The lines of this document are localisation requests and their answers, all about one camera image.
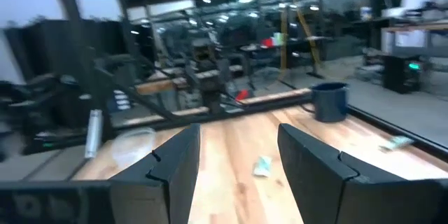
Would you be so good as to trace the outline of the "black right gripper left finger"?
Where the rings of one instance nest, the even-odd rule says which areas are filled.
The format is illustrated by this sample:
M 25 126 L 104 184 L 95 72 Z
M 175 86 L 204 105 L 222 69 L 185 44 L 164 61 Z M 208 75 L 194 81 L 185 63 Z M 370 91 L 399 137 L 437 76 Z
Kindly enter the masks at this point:
M 188 224 L 200 139 L 200 125 L 192 124 L 112 176 L 115 224 Z

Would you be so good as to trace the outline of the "rectangular clear plastic container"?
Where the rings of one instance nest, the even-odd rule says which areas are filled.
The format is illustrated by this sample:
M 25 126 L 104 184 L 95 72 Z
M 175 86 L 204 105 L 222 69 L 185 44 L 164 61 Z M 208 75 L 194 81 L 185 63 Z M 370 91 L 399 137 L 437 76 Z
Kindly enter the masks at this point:
M 118 135 L 111 144 L 112 157 L 119 168 L 126 168 L 151 153 L 155 147 L 155 130 L 132 129 Z

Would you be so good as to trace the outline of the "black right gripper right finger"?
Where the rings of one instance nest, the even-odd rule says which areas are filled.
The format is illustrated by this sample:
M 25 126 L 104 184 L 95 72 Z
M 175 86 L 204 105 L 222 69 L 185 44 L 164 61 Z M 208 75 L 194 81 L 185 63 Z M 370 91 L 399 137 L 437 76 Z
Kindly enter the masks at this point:
M 279 125 L 277 143 L 304 224 L 336 224 L 349 181 L 404 181 L 286 123 Z

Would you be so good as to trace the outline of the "black rack white labels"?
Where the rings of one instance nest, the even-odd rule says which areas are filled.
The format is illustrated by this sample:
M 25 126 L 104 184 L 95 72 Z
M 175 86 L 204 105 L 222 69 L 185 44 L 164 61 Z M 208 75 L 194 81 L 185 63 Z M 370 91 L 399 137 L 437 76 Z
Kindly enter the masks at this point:
M 106 105 L 109 112 L 115 113 L 133 108 L 132 101 L 122 90 L 113 90 L 106 98 Z

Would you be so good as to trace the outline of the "green white sweetener packet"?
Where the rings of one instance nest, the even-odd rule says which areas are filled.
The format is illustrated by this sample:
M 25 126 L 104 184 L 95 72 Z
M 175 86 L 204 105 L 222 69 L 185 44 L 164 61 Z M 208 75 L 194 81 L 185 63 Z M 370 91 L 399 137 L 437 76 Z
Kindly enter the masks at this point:
M 260 156 L 253 166 L 252 175 L 258 177 L 269 177 L 271 175 L 272 158 Z
M 379 148 L 383 151 L 396 151 L 406 146 L 412 145 L 414 140 L 406 136 L 393 136 Z

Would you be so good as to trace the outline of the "wooden workbench grey legs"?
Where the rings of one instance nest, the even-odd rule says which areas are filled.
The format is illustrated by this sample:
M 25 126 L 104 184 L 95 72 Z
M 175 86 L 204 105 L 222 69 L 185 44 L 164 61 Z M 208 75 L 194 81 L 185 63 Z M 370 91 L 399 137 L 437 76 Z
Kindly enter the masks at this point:
M 448 20 L 437 22 L 423 22 L 419 24 L 402 24 L 386 27 L 383 32 L 392 33 L 390 53 L 392 55 L 420 55 L 428 57 L 448 58 L 448 43 L 444 45 L 433 45 L 432 33 L 444 32 L 448 34 Z M 420 46 L 397 45 L 396 33 L 400 32 L 422 32 L 423 44 Z

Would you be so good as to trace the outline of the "black computer tower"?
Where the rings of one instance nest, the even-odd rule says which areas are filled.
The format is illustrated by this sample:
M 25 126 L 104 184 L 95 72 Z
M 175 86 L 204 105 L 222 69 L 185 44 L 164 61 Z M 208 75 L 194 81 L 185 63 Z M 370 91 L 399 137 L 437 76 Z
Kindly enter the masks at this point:
M 383 57 L 382 87 L 399 94 L 421 89 L 423 63 L 417 55 Z

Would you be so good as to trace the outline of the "dark blue enamel mug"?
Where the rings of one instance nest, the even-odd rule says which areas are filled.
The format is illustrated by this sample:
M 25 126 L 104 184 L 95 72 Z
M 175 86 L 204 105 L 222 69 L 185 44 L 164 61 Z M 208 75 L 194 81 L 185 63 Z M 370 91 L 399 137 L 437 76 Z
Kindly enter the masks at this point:
M 310 87 L 313 109 L 300 107 L 322 123 L 339 123 L 348 114 L 348 85 L 341 82 L 320 83 Z

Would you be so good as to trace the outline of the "silver metal bar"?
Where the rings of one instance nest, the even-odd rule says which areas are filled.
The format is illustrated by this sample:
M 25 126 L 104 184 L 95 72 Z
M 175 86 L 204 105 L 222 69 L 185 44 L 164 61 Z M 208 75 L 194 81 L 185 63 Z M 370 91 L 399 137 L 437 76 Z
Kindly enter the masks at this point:
M 85 144 L 85 158 L 95 158 L 102 140 L 103 115 L 99 109 L 91 110 Z

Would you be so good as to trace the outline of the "black office desk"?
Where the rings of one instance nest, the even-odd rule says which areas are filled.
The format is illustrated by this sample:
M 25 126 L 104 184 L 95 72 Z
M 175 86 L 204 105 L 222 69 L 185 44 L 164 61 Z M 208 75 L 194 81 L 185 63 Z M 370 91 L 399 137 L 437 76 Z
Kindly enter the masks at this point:
M 296 67 L 303 53 L 309 53 L 310 59 L 306 65 L 310 65 L 312 70 L 307 75 L 323 78 L 317 71 L 317 65 L 323 59 L 319 53 L 324 41 L 331 41 L 327 36 L 308 36 L 306 38 L 285 38 L 283 45 L 263 48 L 261 43 L 243 45 L 239 49 L 247 54 L 252 60 L 267 60 L 267 64 L 274 61 L 274 57 L 280 57 L 279 70 L 284 72 L 287 69 Z

